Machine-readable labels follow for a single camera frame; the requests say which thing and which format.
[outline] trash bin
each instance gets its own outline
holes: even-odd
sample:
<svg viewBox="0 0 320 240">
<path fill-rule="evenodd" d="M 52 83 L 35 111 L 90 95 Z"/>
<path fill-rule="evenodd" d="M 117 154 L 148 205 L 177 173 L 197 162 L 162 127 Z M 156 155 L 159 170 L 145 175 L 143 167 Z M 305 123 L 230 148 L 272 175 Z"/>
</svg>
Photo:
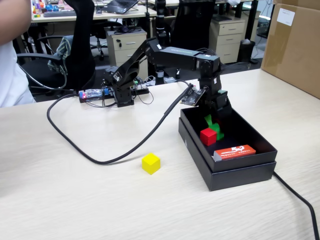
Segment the trash bin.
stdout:
<svg viewBox="0 0 320 240">
<path fill-rule="evenodd" d="M 254 41 L 250 41 L 249 44 L 243 44 L 243 40 L 241 40 L 237 62 L 250 62 L 255 45 Z"/>
</svg>

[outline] office chair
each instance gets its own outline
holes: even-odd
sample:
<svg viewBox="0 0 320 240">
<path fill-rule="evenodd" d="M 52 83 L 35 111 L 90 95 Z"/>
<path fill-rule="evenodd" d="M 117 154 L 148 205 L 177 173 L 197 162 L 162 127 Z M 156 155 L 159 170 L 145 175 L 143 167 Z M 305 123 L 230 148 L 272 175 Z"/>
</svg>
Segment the office chair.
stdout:
<svg viewBox="0 0 320 240">
<path fill-rule="evenodd" d="M 111 31 L 113 31 L 114 27 L 120 26 L 122 26 L 122 24 L 119 22 L 107 20 L 96 20 L 91 24 L 91 37 L 96 37 L 96 45 L 91 44 L 91 49 L 98 49 L 98 51 L 100 52 L 100 61 L 103 61 L 105 58 L 102 48 L 108 48 L 107 43 L 100 43 L 100 39 L 107 39 L 105 28 L 111 27 Z"/>
<path fill-rule="evenodd" d="M 17 54 L 18 58 L 36 58 L 21 65 L 31 88 L 48 90 L 84 90 L 92 87 L 95 81 L 95 61 L 90 46 L 90 28 L 94 17 L 95 5 L 92 0 L 65 0 L 76 12 L 71 53 L 63 60 L 57 56 L 42 53 Z M 45 36 L 38 39 L 47 44 L 48 39 L 63 36 Z M 60 72 L 48 68 L 48 60 L 57 64 Z"/>
<path fill-rule="evenodd" d="M 209 47 L 209 28 L 216 0 L 179 0 L 170 46 L 197 50 Z"/>
</svg>

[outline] drawer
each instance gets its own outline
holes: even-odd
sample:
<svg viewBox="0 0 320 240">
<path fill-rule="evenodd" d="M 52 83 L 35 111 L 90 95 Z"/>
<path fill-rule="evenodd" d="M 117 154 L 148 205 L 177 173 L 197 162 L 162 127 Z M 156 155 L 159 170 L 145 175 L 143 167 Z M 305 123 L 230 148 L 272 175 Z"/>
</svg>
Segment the drawer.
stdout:
<svg viewBox="0 0 320 240">
<path fill-rule="evenodd" d="M 217 45 L 238 44 L 241 42 L 242 34 L 224 35 L 217 37 Z"/>
<path fill-rule="evenodd" d="M 223 64 L 235 63 L 238 60 L 240 43 L 219 45 L 216 54 Z"/>
<path fill-rule="evenodd" d="M 219 28 L 219 36 L 230 34 L 242 34 L 245 29 L 244 22 L 221 24 Z"/>
<path fill-rule="evenodd" d="M 114 37 L 112 40 L 113 40 L 113 46 L 115 51 L 137 49 L 146 40 L 146 36 L 140 35 L 140 36 L 128 36 L 128 37 Z"/>
<path fill-rule="evenodd" d="M 132 57 L 132 55 L 135 53 L 137 49 L 129 49 L 129 50 L 121 50 L 121 51 L 115 51 L 115 61 L 117 63 L 124 63 L 129 58 Z"/>
</svg>

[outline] robotic arm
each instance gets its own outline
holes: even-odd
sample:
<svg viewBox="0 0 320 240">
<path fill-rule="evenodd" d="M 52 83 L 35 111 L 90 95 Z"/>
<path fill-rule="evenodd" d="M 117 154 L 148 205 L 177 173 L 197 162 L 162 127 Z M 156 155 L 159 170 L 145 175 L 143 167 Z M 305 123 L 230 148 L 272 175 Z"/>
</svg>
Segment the robotic arm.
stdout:
<svg viewBox="0 0 320 240">
<path fill-rule="evenodd" d="M 105 80 L 106 85 L 113 88 L 114 98 L 118 104 L 122 103 L 124 106 L 134 104 L 130 87 L 134 85 L 134 79 L 139 73 L 139 63 L 144 56 L 152 65 L 199 71 L 200 89 L 204 89 L 205 93 L 197 105 L 206 111 L 209 110 L 217 118 L 231 114 L 232 108 L 227 92 L 221 91 L 220 58 L 176 47 L 162 49 L 155 37 L 145 40 L 132 57 L 115 72 L 111 72 Z"/>
</svg>

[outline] orange package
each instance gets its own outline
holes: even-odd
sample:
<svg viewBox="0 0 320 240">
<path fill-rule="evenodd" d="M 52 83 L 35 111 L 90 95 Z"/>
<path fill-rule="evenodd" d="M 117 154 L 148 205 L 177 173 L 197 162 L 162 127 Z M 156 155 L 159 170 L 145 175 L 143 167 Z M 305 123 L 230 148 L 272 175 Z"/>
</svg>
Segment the orange package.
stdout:
<svg viewBox="0 0 320 240">
<path fill-rule="evenodd" d="M 249 145 L 243 145 L 243 146 L 235 146 L 235 147 L 214 151 L 213 159 L 216 162 L 218 162 L 222 160 L 240 158 L 240 157 L 254 155 L 254 154 L 256 154 L 256 150 L 254 150 Z"/>
</svg>

